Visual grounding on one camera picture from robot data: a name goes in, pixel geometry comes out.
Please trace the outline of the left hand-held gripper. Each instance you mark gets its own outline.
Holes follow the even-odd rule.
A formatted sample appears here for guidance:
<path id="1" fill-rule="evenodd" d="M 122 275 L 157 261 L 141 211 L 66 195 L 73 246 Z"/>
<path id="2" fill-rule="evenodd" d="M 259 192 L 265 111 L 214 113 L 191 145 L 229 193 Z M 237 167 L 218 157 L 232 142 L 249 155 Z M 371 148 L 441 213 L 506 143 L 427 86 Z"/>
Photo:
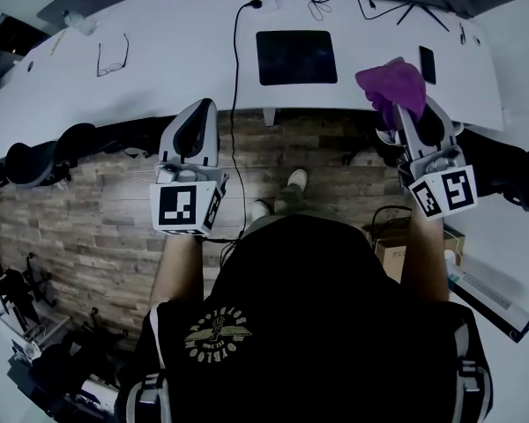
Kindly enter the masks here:
<path id="1" fill-rule="evenodd" d="M 185 108 L 160 138 L 162 162 L 217 166 L 220 148 L 218 110 L 203 98 Z M 156 165 L 150 186 L 153 228 L 171 235 L 207 236 L 226 194 L 227 174 L 217 167 Z"/>

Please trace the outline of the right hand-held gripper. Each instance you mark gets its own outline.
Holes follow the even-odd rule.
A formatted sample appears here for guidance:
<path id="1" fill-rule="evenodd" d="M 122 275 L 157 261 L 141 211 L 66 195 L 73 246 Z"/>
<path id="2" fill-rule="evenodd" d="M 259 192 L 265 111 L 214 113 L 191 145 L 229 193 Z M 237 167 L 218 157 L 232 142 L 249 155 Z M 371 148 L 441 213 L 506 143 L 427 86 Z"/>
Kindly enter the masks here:
<path id="1" fill-rule="evenodd" d="M 416 125 L 406 108 L 395 105 L 394 121 L 412 160 L 399 164 L 399 178 L 425 218 L 442 219 L 476 207 L 473 167 L 466 164 L 464 153 L 455 145 L 454 124 L 437 102 L 426 98 Z"/>

